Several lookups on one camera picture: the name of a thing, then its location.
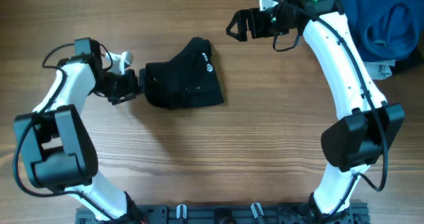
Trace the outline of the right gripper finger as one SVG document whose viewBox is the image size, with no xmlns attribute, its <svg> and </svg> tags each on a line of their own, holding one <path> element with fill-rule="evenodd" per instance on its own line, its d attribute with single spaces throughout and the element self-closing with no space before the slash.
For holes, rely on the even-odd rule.
<svg viewBox="0 0 424 224">
<path fill-rule="evenodd" d="M 246 42 L 248 40 L 247 31 L 246 28 L 238 28 L 237 31 L 231 32 L 231 36 L 239 42 Z"/>
<path fill-rule="evenodd" d="M 228 36 L 231 36 L 231 32 L 237 31 L 238 28 L 246 28 L 248 30 L 249 18 L 250 18 L 250 11 L 248 9 L 237 11 L 234 14 L 231 22 L 226 28 L 226 34 Z"/>
</svg>

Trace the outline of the black t-shirt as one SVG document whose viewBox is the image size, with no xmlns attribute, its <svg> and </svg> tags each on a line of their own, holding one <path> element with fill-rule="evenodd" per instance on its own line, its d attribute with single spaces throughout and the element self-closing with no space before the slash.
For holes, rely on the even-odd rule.
<svg viewBox="0 0 424 224">
<path fill-rule="evenodd" d="M 140 82 L 148 102 L 165 109 L 198 108 L 224 102 L 217 73 L 211 61 L 211 43 L 193 37 L 167 62 L 147 63 Z"/>
</svg>

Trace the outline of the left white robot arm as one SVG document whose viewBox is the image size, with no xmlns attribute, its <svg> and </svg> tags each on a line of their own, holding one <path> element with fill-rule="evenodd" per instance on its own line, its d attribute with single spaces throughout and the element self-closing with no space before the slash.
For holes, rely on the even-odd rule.
<svg viewBox="0 0 424 224">
<path fill-rule="evenodd" d="M 95 146 L 80 117 L 91 95 L 112 105 L 140 94 L 129 51 L 114 54 L 92 39 L 70 44 L 74 55 L 52 66 L 56 78 L 30 113 L 16 116 L 13 177 L 33 197 L 72 196 L 97 223 L 146 223 L 130 195 L 100 171 Z"/>
</svg>

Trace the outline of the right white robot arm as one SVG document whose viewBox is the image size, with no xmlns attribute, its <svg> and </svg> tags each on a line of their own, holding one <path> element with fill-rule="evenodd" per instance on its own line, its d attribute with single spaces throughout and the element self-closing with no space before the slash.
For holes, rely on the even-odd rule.
<svg viewBox="0 0 424 224">
<path fill-rule="evenodd" d="M 226 32 L 238 41 L 277 39 L 297 30 L 319 61 L 330 87 L 337 122 L 321 135 L 327 166 L 311 194 L 310 214 L 327 222 L 344 214 L 359 180 L 377 161 L 380 183 L 388 177 L 388 151 L 405 119 L 401 105 L 389 104 L 368 74 L 353 42 L 341 0 L 258 0 L 257 8 L 235 13 Z"/>
</svg>

